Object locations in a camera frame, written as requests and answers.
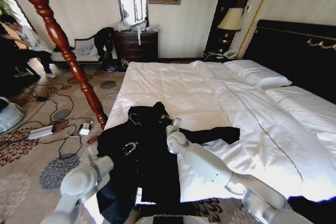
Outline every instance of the charger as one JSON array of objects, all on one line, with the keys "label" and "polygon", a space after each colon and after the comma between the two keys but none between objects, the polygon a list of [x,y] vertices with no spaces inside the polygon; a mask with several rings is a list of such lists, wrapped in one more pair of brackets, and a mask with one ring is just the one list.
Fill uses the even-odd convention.
[{"label": "charger", "polygon": [[89,123],[84,123],[80,126],[79,130],[79,135],[89,135],[90,133],[90,124]]}]

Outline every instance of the pillow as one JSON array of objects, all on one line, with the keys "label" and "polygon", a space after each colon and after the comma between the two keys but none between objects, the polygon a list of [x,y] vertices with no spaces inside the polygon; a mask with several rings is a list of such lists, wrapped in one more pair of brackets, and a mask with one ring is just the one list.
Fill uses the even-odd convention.
[{"label": "pillow", "polygon": [[98,55],[98,50],[95,46],[93,46],[93,49],[91,50],[90,56],[96,56]]},{"label": "pillow", "polygon": [[80,49],[79,51],[80,51],[81,55],[90,55],[92,49],[93,49],[93,45],[90,45],[90,46],[87,46],[87,47],[84,47],[84,48]]},{"label": "pillow", "polygon": [[266,91],[336,156],[336,105],[302,88],[291,86]]},{"label": "pillow", "polygon": [[286,77],[251,60],[234,60],[224,64],[240,78],[263,90],[292,84]]}]

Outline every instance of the black jacket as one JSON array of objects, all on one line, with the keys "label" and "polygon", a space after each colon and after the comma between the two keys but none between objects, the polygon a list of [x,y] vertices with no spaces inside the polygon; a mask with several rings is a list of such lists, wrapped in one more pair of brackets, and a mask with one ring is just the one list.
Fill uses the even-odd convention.
[{"label": "black jacket", "polygon": [[[141,187],[142,201],[171,208],[180,202],[177,158],[168,151],[166,143],[165,128],[172,121],[161,102],[153,107],[131,107],[128,114],[129,119],[125,123],[103,131],[98,139],[99,156],[109,155],[116,163],[110,173],[110,191],[103,190],[103,194],[114,204],[120,204],[127,198],[127,205],[131,205],[129,194],[135,194],[136,188]],[[231,144],[239,140],[240,135],[240,130],[234,127],[180,131],[192,143],[198,144],[219,138]],[[137,147],[125,157],[124,153],[128,151],[125,145],[130,142],[137,142]]]}]

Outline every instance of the floor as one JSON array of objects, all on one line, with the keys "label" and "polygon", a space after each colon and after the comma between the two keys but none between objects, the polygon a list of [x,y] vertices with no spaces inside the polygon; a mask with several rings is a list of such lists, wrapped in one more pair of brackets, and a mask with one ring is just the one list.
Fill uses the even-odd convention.
[{"label": "floor", "polygon": [[[40,223],[50,214],[59,201],[63,177],[74,167],[88,164],[86,141],[101,133],[67,65],[51,65],[57,77],[49,79],[38,61],[32,59],[29,64],[41,78],[30,89],[9,98],[23,108],[26,116],[15,128],[0,135],[0,223],[6,224]],[[84,65],[83,68],[108,115],[125,73],[108,73],[99,65]],[[37,97],[47,100],[37,101]],[[92,122],[88,136],[67,137],[83,122]],[[51,124],[55,129],[53,135],[26,140],[31,130]],[[193,204],[198,216],[215,223],[257,223],[237,199],[208,199]],[[139,213],[134,211],[126,223],[134,224],[138,217]],[[95,221],[103,222],[99,216]],[[80,208],[77,223],[95,221],[84,207]]]}]

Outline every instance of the power strip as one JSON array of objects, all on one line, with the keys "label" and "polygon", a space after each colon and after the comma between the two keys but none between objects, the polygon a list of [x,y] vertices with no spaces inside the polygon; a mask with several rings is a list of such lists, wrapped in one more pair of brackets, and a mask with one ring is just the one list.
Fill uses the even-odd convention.
[{"label": "power strip", "polygon": [[36,138],[44,137],[53,134],[54,125],[50,125],[47,127],[39,128],[30,132],[27,137],[28,140],[33,140]]}]

